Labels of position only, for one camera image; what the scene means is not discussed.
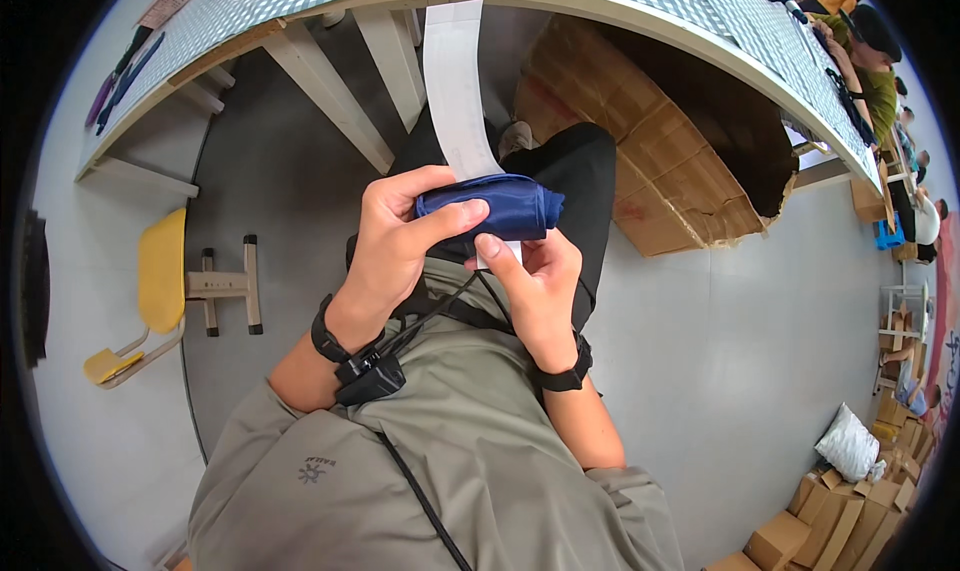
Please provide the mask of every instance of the gray jacket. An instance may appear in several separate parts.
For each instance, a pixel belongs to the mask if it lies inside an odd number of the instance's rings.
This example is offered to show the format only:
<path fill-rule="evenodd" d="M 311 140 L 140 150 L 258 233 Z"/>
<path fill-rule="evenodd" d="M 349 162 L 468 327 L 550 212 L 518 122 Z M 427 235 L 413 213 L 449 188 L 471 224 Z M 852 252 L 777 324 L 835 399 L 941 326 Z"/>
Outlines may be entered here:
<path fill-rule="evenodd" d="M 424 274 L 438 294 L 467 277 L 434 259 Z M 463 299 L 497 313 L 485 296 Z M 639 468 L 580 468 L 515 337 L 438 316 L 400 362 L 407 385 L 358 407 L 304 414 L 266 382 L 246 397 L 190 514 L 198 571 L 456 569 L 374 431 L 476 571 L 683 567 L 663 491 Z"/>

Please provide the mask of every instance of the white paper strip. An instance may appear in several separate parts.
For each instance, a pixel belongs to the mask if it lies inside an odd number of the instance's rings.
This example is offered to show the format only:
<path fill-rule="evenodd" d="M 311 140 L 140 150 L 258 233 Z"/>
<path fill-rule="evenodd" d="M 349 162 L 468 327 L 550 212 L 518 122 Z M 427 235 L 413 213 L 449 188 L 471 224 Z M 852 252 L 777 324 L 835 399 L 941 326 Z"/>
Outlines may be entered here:
<path fill-rule="evenodd" d="M 429 6 L 423 32 L 423 81 L 439 149 L 457 181 L 502 173 L 490 151 L 480 101 L 477 40 L 483 1 Z M 522 261 L 521 243 L 507 243 Z M 477 257 L 481 268 L 486 263 Z"/>

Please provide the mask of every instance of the yellow chair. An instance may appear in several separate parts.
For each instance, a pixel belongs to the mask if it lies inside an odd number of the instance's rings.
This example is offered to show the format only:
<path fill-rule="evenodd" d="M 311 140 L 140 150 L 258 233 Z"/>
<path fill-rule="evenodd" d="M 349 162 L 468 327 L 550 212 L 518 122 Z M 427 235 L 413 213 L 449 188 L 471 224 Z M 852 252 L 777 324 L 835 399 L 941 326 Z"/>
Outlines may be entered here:
<path fill-rule="evenodd" d="M 146 327 L 143 335 L 116 352 L 104 349 L 84 362 L 83 373 L 90 383 L 110 389 L 124 383 L 134 373 L 176 346 L 184 337 L 186 300 L 202 300 L 206 334 L 217 337 L 215 298 L 246 298 L 246 324 L 252 335 L 263 333 L 257 292 L 257 236 L 244 237 L 244 272 L 223 273 L 213 270 L 213 248 L 204 248 L 202 271 L 184 273 L 184 229 L 186 209 L 174 211 L 140 237 L 137 263 L 137 307 Z M 150 332 L 171 337 L 157 348 L 137 349 Z"/>

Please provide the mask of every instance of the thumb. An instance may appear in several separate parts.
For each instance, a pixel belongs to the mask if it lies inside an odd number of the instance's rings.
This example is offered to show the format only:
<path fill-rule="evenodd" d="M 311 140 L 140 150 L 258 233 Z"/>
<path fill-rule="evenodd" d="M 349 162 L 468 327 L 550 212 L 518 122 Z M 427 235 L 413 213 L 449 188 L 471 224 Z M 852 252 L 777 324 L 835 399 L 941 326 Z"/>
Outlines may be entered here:
<path fill-rule="evenodd" d="M 528 282 L 532 281 L 530 273 L 514 256 L 510 246 L 497 236 L 482 233 L 474 238 L 473 245 L 476 246 L 477 255 L 483 257 L 486 265 L 507 290 L 508 296 L 513 295 L 517 290 L 525 290 Z"/>
<path fill-rule="evenodd" d="M 404 245 L 422 255 L 440 241 L 476 227 L 489 214 L 490 205 L 479 198 L 447 204 L 426 217 L 405 223 L 402 229 Z"/>

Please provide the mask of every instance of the black cap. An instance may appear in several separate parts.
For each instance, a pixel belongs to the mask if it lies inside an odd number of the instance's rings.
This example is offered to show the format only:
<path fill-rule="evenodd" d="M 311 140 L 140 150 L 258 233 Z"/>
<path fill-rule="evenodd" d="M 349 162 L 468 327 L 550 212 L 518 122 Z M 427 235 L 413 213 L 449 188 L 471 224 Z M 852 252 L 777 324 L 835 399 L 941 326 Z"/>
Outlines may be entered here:
<path fill-rule="evenodd" d="M 863 41 L 867 43 L 867 46 L 885 53 L 894 62 L 904 59 L 904 53 L 900 45 L 890 34 L 887 25 L 883 23 L 881 13 L 877 12 L 875 8 L 867 4 L 859 4 L 853 10 L 850 18 L 860 35 L 863 36 Z"/>

